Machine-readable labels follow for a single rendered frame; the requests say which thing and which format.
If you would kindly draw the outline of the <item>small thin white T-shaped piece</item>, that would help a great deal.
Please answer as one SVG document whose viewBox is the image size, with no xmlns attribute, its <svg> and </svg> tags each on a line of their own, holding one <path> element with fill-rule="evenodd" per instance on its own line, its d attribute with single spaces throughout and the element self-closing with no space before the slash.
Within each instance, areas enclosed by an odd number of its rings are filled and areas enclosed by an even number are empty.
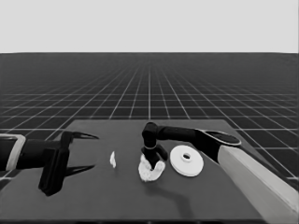
<svg viewBox="0 0 299 224">
<path fill-rule="evenodd" d="M 117 163 L 116 163 L 116 159 L 115 159 L 115 151 L 112 151 L 110 158 L 109 158 L 109 162 L 113 168 L 116 168 Z"/>
</svg>

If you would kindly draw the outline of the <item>white round carrier with pins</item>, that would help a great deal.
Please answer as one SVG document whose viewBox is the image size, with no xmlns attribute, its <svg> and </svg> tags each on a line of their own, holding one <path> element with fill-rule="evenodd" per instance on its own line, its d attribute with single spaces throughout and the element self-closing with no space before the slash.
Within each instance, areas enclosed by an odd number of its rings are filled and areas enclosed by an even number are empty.
<svg viewBox="0 0 299 224">
<path fill-rule="evenodd" d="M 150 169 L 150 163 L 147 161 L 147 164 L 140 164 L 138 165 L 138 172 L 140 170 L 148 170 L 150 171 L 150 178 L 149 178 L 149 181 L 155 181 L 157 180 L 162 173 L 159 173 L 155 170 L 155 168 L 153 170 Z"/>
</svg>

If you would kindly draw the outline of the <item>large thick white disc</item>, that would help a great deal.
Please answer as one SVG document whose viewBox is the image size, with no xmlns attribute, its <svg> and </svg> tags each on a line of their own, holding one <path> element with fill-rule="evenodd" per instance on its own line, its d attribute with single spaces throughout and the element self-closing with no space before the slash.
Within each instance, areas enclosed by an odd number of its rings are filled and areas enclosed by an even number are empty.
<svg viewBox="0 0 299 224">
<path fill-rule="evenodd" d="M 170 151 L 170 163 L 180 175 L 198 176 L 204 168 L 204 160 L 193 147 L 178 145 Z"/>
</svg>

